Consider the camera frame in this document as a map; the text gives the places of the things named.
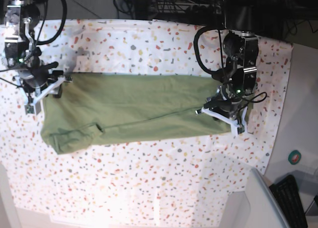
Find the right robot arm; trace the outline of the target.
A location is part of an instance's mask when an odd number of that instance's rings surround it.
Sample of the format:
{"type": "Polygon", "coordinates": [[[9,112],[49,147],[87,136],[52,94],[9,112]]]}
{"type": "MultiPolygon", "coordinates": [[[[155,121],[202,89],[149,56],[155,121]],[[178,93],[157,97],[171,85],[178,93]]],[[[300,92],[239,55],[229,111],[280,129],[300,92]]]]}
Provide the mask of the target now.
{"type": "Polygon", "coordinates": [[[67,2],[62,4],[61,24],[50,39],[41,41],[41,32],[35,27],[45,24],[49,0],[7,0],[4,18],[3,72],[15,71],[11,84],[20,89],[26,114],[41,112],[41,101],[48,95],[60,98],[62,84],[72,78],[58,70],[59,63],[45,64],[41,59],[40,46],[53,43],[62,33],[67,19],[67,2]]]}

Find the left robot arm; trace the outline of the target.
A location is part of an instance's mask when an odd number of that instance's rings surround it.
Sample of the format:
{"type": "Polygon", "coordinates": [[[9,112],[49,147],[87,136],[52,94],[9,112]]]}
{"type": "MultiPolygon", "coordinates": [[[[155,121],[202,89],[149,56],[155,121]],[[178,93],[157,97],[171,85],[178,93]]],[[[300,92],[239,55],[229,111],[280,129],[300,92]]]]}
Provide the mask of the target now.
{"type": "Polygon", "coordinates": [[[262,31],[265,6],[266,0],[213,0],[215,23],[199,29],[193,40],[199,67],[220,82],[216,93],[206,99],[196,114],[225,122],[234,136],[247,132],[248,107],[268,98],[267,92],[256,92],[256,62],[260,52],[257,34],[262,31]],[[199,39],[213,30],[218,34],[221,57],[216,71],[204,65],[199,52],[199,39]]]}

